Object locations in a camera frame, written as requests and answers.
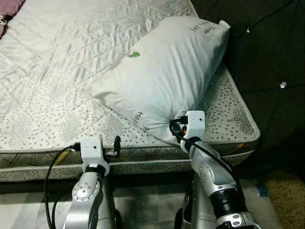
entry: tufted button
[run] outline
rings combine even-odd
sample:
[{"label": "tufted button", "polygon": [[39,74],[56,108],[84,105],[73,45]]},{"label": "tufted button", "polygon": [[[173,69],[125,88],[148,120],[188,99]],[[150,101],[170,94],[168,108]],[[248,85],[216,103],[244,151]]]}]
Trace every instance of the tufted button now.
[{"label": "tufted button", "polygon": [[285,81],[281,82],[280,88],[283,89],[283,88],[286,88],[286,86],[287,86],[287,83]]}]

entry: pillow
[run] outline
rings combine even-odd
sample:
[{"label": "pillow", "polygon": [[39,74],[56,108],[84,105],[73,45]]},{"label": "pillow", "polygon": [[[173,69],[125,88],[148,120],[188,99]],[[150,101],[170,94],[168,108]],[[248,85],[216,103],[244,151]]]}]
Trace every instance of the pillow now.
[{"label": "pillow", "polygon": [[224,55],[229,29],[224,21],[166,18],[86,91],[137,127],[177,144],[169,122],[198,109]]}]

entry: white mattress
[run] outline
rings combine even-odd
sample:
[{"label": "white mattress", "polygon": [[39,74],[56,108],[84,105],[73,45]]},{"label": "white mattress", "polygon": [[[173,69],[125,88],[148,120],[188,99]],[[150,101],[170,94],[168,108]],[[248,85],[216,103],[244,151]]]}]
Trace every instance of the white mattress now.
[{"label": "white mattress", "polygon": [[[195,15],[187,0],[26,0],[0,40],[0,153],[43,152],[86,135],[109,148],[167,146],[83,90],[160,20]],[[222,65],[206,93],[206,141],[260,132]]]}]

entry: purple blanket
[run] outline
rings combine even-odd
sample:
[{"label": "purple blanket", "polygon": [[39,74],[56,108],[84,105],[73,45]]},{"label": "purple blanket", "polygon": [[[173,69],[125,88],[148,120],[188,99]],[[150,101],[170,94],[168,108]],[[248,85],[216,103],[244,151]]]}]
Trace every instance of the purple blanket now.
[{"label": "purple blanket", "polygon": [[[15,16],[16,13],[19,11],[20,7],[23,5],[25,0],[0,0],[0,20],[5,21],[6,16]],[[4,34],[5,31],[5,24],[1,24],[0,21],[0,38]]]}]

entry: bed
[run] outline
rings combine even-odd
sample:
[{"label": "bed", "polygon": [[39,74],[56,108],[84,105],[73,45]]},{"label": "bed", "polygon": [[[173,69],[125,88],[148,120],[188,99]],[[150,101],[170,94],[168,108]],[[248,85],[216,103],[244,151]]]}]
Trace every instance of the bed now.
[{"label": "bed", "polygon": [[[187,154],[138,129],[84,91],[165,17],[197,15],[187,0],[26,0],[0,40],[0,182],[44,179],[56,151],[101,135],[121,137],[115,175],[186,171]],[[256,148],[260,131],[224,64],[201,109],[205,140],[232,164]],[[53,179],[81,172],[65,154]]]}]

